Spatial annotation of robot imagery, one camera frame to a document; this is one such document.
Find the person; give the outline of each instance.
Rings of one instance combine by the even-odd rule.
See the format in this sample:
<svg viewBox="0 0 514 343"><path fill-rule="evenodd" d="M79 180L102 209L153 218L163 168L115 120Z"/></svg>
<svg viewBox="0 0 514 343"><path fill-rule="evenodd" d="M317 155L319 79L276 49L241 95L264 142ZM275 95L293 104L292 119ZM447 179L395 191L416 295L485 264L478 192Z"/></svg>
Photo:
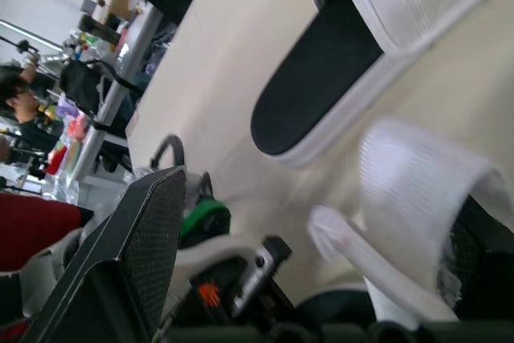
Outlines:
<svg viewBox="0 0 514 343"><path fill-rule="evenodd" d="M0 77L0 110L10 112L19 123L23 140L45 153L53 150L63 131L63 123L47 117L28 88L34 71L28 67L20 75Z"/></svg>
<svg viewBox="0 0 514 343"><path fill-rule="evenodd" d="M0 76L0 111L8 111L14 115L24 141L44 153L49 153L63 133L63 122L52 120L43 110L34 93L28 88L25 76ZM105 156L102 158L104 168L110 173L128 156L127 149L110 143L104 143L100 152Z"/></svg>
<svg viewBox="0 0 514 343"><path fill-rule="evenodd" d="M21 76L29 85L30 90L40 100L48 97L47 90L51 90L55 86L55 81L37 71L37 57L31 57L33 62L30 62L24 69L20 67L19 63L11 61L0 65L0 78L8 75Z"/></svg>

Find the desk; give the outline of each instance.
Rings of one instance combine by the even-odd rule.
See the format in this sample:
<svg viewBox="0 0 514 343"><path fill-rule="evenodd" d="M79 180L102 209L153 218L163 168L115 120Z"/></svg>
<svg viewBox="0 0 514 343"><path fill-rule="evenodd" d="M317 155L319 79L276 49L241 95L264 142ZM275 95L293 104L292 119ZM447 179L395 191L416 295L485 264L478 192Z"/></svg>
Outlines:
<svg viewBox="0 0 514 343"><path fill-rule="evenodd" d="M139 15L128 29L125 44L120 50L115 66L122 78L131 81L136 75L146 47L150 44L161 21L161 17L161 12L148 4L143 14ZM126 88L121 87L117 82L113 82L105 98L105 103L101 106L96 116L96 120L101 124L110 125L127 93ZM84 145L82 146L75 168L67 179L68 186L74 181L78 181L108 189L120 187L120 182L116 180L89 175L103 141L118 145L127 145L125 140L91 127L84 139Z"/></svg>
<svg viewBox="0 0 514 343"><path fill-rule="evenodd" d="M429 129L503 166L514 179L514 0L487 0L442 37L312 164L289 169L250 135L256 99L316 14L312 0L194 0L128 127L135 166L176 133L193 172L211 173L231 232L292 249L276 277L293 302L359 280L326 263L307 234L308 211L358 210L359 139L380 116Z"/></svg>

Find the black mesh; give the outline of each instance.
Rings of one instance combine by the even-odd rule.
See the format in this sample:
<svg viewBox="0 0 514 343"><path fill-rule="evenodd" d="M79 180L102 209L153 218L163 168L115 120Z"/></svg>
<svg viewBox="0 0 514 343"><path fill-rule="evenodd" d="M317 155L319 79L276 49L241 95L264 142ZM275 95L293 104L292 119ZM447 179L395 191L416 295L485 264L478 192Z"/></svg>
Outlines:
<svg viewBox="0 0 514 343"><path fill-rule="evenodd" d="M139 296L151 329L160 322L173 271L185 195L180 178L156 185L122 257L128 281Z"/></svg>

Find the man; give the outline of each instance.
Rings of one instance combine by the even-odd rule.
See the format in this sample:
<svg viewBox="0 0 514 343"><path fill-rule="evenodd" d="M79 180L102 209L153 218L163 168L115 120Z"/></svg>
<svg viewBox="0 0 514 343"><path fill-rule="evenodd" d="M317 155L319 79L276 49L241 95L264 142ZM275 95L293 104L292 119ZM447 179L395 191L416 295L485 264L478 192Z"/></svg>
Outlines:
<svg viewBox="0 0 514 343"><path fill-rule="evenodd" d="M35 56L31 57L31 60L35 63L30 63L25 69L19 66L18 62L11 61L10 63L4 63L0 65L0 78L8 75L21 76L28 84L34 95L44 100L48 96L48 89L52 89L55 85L55 81L40 72L37 72L38 59Z"/></svg>
<svg viewBox="0 0 514 343"><path fill-rule="evenodd" d="M28 88L35 68L29 66L20 75L0 76L0 110L10 112L19 123L23 140L37 149L52 151L63 132L63 123L48 118Z"/></svg>

